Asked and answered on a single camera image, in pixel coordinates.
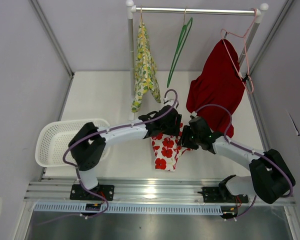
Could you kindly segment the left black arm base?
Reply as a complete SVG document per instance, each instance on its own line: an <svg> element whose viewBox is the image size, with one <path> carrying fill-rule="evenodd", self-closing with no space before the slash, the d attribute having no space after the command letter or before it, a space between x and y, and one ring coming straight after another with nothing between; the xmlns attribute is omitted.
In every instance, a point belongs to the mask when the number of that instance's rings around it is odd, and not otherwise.
<svg viewBox="0 0 300 240"><path fill-rule="evenodd" d="M112 201L114 198L115 186L109 184L99 184L90 191L94 194L88 193L80 184L73 184L69 199L78 201L102 201L100 197L95 196L95 194L97 194L105 198L107 201Z"/></svg>

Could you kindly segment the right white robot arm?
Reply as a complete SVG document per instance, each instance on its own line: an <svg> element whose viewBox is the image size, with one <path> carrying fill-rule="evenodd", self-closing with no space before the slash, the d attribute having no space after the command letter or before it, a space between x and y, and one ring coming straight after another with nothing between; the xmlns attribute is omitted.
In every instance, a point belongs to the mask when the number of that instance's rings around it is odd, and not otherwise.
<svg viewBox="0 0 300 240"><path fill-rule="evenodd" d="M193 117L177 143L192 150L202 149L243 166L248 176L231 175L218 184L218 196L229 202L238 195L254 195L272 204L293 194L296 181L281 154L275 150L255 150L219 131L212 131L202 117Z"/></svg>

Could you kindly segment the yellow clothes hanger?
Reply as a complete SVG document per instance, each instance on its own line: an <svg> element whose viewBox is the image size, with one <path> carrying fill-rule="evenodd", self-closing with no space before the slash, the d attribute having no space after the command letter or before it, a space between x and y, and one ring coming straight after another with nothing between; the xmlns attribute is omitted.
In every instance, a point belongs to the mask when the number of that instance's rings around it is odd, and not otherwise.
<svg viewBox="0 0 300 240"><path fill-rule="evenodd" d="M144 85L146 86L147 90L150 89L149 87L149 59L148 59L148 37L147 37L147 28L145 27L145 23L143 21L142 15L142 8L140 8L140 26L141 26L141 47L142 47L142 80L144 81Z"/></svg>

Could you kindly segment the lemon print skirt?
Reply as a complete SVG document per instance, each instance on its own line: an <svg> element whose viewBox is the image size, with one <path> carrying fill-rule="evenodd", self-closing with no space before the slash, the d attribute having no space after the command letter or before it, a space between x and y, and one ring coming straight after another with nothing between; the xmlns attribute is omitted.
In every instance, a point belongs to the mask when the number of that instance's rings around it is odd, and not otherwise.
<svg viewBox="0 0 300 240"><path fill-rule="evenodd" d="M131 104L133 113L140 110L143 96L148 92L151 93L157 103L161 103L161 92L156 77L157 65L151 53L150 38L143 21L138 26L136 41L134 98Z"/></svg>

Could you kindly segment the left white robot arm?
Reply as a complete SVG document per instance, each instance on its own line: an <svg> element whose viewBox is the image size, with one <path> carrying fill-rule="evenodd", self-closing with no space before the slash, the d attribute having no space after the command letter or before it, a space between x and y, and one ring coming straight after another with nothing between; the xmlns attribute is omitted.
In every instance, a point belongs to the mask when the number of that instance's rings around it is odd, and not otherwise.
<svg viewBox="0 0 300 240"><path fill-rule="evenodd" d="M98 196L99 181L94 174L102 154L113 145L131 140L143 140L159 134L178 136L182 115L171 105L164 106L159 111L140 115L137 119L123 125L109 128L99 128L93 122L88 122L77 132L68 143L68 153L74 159L74 167L78 181L82 185L81 194L87 200Z"/></svg>

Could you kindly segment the red poppy print cloth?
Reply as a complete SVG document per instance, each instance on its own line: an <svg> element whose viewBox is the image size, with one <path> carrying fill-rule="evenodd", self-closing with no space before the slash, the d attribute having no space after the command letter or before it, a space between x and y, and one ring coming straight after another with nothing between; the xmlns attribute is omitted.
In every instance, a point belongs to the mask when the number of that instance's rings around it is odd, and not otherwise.
<svg viewBox="0 0 300 240"><path fill-rule="evenodd" d="M178 145L181 139L184 123L180 123L178 136L160 133L151 137L151 145L154 153L154 165L156 170L174 172L179 158L192 149Z"/></svg>

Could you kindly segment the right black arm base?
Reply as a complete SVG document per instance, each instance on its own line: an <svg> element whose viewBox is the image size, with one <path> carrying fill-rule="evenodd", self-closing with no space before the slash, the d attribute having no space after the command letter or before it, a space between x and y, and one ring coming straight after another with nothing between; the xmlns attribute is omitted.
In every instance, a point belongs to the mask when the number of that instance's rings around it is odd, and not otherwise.
<svg viewBox="0 0 300 240"><path fill-rule="evenodd" d="M233 195L226 188L226 183L236 175L230 175L223 179L218 186L203 186L197 193L203 198L204 203L243 203L247 204L249 198L247 195Z"/></svg>

